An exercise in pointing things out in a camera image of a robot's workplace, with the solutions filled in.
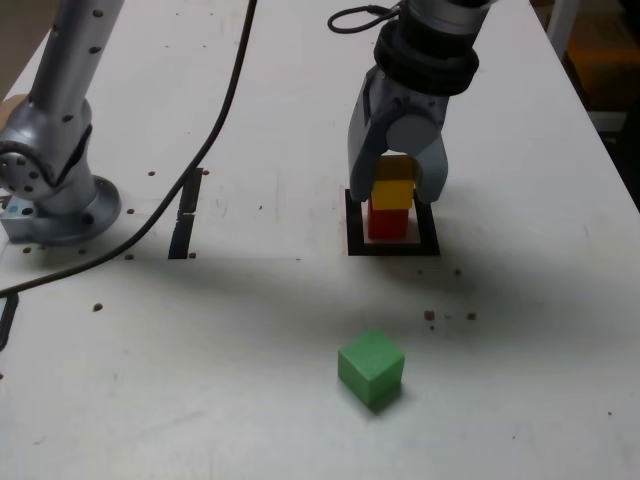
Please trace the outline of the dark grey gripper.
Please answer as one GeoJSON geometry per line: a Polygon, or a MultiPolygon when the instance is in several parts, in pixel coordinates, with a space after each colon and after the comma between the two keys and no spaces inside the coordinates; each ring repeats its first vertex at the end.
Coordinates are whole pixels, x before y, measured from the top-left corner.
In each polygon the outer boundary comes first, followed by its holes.
{"type": "Polygon", "coordinates": [[[369,198],[378,158],[388,146],[389,150],[404,153],[416,161],[415,189],[420,202],[437,201],[448,176],[441,136],[447,107],[447,96],[414,91],[380,68],[372,68],[365,76],[348,128],[351,198],[357,202],[369,198]],[[396,108],[402,114],[425,114],[427,118],[405,115],[390,125],[396,108]]]}

